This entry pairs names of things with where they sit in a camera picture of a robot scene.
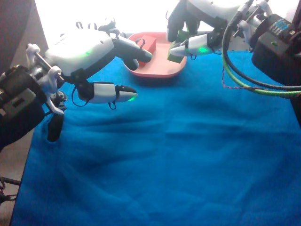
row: green cable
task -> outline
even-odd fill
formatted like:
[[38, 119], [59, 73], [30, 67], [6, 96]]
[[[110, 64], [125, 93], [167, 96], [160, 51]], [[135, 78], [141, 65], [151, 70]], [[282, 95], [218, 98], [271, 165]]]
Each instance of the green cable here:
[[[222, 62], [228, 75], [237, 85], [241, 87], [252, 88], [247, 84], [244, 84], [237, 77], [235, 77], [235, 75], [232, 73], [231, 69], [229, 68], [229, 65], [225, 61], [224, 54], [222, 54]], [[269, 91], [269, 90], [262, 90], [262, 89], [248, 89], [248, 90], [265, 96], [283, 97], [283, 98], [297, 97], [298, 95], [301, 94], [301, 91]]]

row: gray floor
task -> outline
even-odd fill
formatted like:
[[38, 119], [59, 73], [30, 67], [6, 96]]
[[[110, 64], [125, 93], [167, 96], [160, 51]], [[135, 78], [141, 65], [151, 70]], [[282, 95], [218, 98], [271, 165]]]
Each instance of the gray floor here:
[[[37, 44], [41, 53], [47, 50], [47, 43], [40, 23], [40, 18], [33, 1], [31, 14], [26, 30], [14, 56], [13, 65], [26, 65], [25, 48], [28, 43]], [[20, 180], [28, 155], [33, 131], [25, 137], [4, 148], [0, 153], [0, 175], [7, 178]], [[18, 186], [6, 184], [5, 194], [17, 194]], [[15, 202], [5, 202], [0, 206], [0, 226], [8, 226]]]

